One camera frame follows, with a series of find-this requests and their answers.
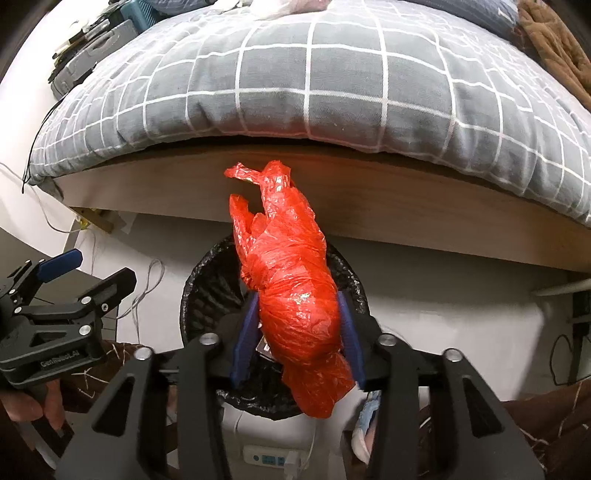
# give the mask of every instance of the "black garbage bag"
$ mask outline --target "black garbage bag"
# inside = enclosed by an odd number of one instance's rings
[[[326,262],[339,290],[349,290],[355,309],[369,313],[363,285],[351,266],[332,245]],[[232,235],[214,245],[191,272],[181,300],[180,329],[183,344],[215,330],[226,314],[242,308],[240,260]],[[249,377],[239,390],[218,390],[218,396],[239,410],[273,420],[301,414],[290,389],[281,381],[282,366],[254,355]]]

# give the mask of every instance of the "power strip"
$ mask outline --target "power strip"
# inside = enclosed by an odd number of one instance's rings
[[[269,466],[272,468],[283,468],[285,459],[292,449],[281,449],[261,447],[258,445],[245,445],[242,449],[242,457],[246,463],[251,465]],[[300,454],[300,466],[304,462],[308,452],[296,450]]]

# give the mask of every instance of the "wooden board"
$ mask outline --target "wooden board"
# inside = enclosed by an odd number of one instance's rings
[[[223,176],[280,159],[325,233],[591,272],[591,230],[452,169],[317,144],[159,148],[56,179],[74,207],[230,221],[228,197],[257,187]]]

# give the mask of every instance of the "finger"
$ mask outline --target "finger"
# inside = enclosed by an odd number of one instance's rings
[[[61,397],[60,381],[54,380],[47,384],[47,395],[43,413],[54,430],[59,430],[66,421],[63,399]]]
[[[0,401],[12,421],[33,421],[43,416],[41,405],[23,392],[0,392]]]

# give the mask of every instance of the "crumpled plastic bag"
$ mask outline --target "crumpled plastic bag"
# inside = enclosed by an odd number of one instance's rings
[[[242,279],[259,292],[262,331],[283,364],[283,382],[302,412],[328,418],[355,383],[339,352],[337,288],[324,235],[280,161],[262,172],[239,163],[225,175],[261,188],[264,214],[253,215],[244,197],[230,196]]]
[[[253,0],[251,13],[262,20],[326,10],[330,0]]]

